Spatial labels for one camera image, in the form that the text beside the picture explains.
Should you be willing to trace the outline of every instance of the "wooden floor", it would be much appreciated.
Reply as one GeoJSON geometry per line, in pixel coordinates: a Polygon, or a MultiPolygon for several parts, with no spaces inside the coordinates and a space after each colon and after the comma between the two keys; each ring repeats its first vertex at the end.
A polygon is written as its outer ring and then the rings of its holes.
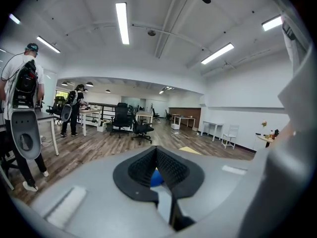
{"type": "MultiPolygon", "coordinates": [[[[97,132],[95,127],[87,126],[87,136],[82,134],[81,126],[77,125],[78,135],[76,137],[70,136],[70,128],[68,128],[69,135],[61,138],[59,133],[61,125],[55,125],[55,135],[57,140],[57,147],[59,156],[54,153],[53,144],[51,142],[51,134],[49,130],[49,123],[42,123],[40,127],[41,135],[46,137],[43,144],[47,147],[42,147],[42,155],[44,162],[50,173],[50,176],[45,178],[39,171],[34,161],[29,162],[30,170],[39,187],[38,192],[26,191],[22,182],[23,176],[19,170],[10,170],[9,180],[15,187],[14,191],[8,188],[11,196],[21,199],[27,204],[30,204],[36,196],[40,195],[42,191],[54,184],[57,180],[72,172],[75,168],[87,163],[91,160],[102,158],[113,154],[124,154],[124,152],[139,148],[150,146],[148,141],[143,141],[142,145],[138,145],[138,140],[131,141],[132,133],[124,134],[121,139],[117,134],[112,136],[107,132],[97,132]]],[[[234,150],[231,147],[224,147],[219,140],[212,142],[212,138],[208,136],[198,136],[191,128],[184,125],[179,131],[175,131],[168,126],[164,119],[160,122],[154,121],[154,131],[148,135],[152,137],[152,145],[161,145],[170,148],[182,148],[188,146],[195,151],[204,154],[223,158],[233,158],[241,160],[251,160],[254,154],[244,149],[236,147],[234,150]]]]}

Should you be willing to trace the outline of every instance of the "round table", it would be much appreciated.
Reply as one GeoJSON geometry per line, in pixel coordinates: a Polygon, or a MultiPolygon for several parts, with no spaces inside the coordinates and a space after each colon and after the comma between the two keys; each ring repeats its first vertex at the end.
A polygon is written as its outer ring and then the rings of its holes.
{"type": "Polygon", "coordinates": [[[266,146],[265,146],[265,147],[268,147],[270,143],[273,143],[273,142],[274,142],[274,139],[272,139],[272,138],[266,138],[266,137],[264,137],[264,136],[259,136],[259,135],[257,135],[257,137],[258,137],[259,139],[261,139],[261,140],[263,140],[263,141],[266,142],[266,146]]]}

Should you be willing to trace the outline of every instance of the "white t-shirt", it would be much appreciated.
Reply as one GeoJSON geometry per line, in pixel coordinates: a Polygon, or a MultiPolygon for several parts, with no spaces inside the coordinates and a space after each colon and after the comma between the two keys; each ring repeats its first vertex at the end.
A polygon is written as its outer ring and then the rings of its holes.
{"type": "Polygon", "coordinates": [[[36,67],[36,74],[38,76],[38,84],[44,84],[44,73],[43,73],[43,68],[36,62],[35,57],[33,56],[25,56],[25,55],[18,55],[12,58],[6,67],[3,69],[2,72],[2,78],[4,80],[9,79],[6,84],[5,84],[5,102],[3,103],[3,117],[4,119],[8,120],[7,116],[7,107],[8,107],[8,98],[9,98],[9,89],[11,87],[11,84],[13,83],[13,80],[15,77],[12,77],[18,69],[21,68],[22,65],[27,63],[30,60],[34,60],[35,62],[35,67],[36,67]]]}

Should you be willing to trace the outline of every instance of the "baseboard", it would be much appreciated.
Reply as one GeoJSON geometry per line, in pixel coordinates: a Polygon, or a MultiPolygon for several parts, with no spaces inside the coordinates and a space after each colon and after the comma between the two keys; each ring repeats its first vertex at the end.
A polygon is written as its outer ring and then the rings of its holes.
{"type": "MultiPolygon", "coordinates": [[[[210,136],[210,137],[213,137],[212,134],[207,134],[206,132],[204,132],[203,134],[205,134],[205,135],[207,135],[207,136],[210,136]]],[[[252,149],[250,149],[250,148],[248,148],[248,147],[245,147],[245,146],[242,146],[242,145],[238,145],[238,144],[236,144],[236,146],[239,147],[239,148],[242,148],[242,149],[244,149],[244,150],[247,150],[247,151],[249,151],[249,152],[256,153],[255,150],[252,150],[252,149]]]]}

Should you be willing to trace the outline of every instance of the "white chair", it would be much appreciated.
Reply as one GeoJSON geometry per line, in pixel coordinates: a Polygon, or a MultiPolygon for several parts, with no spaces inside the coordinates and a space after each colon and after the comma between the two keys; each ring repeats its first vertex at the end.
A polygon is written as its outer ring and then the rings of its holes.
{"type": "Polygon", "coordinates": [[[230,125],[228,133],[224,133],[222,137],[222,145],[224,145],[224,148],[226,149],[227,146],[232,146],[233,149],[236,145],[237,137],[238,137],[238,130],[239,130],[239,125],[230,125]],[[226,137],[226,144],[223,143],[224,137],[226,137]],[[231,139],[235,138],[234,144],[231,144],[231,139]]]}

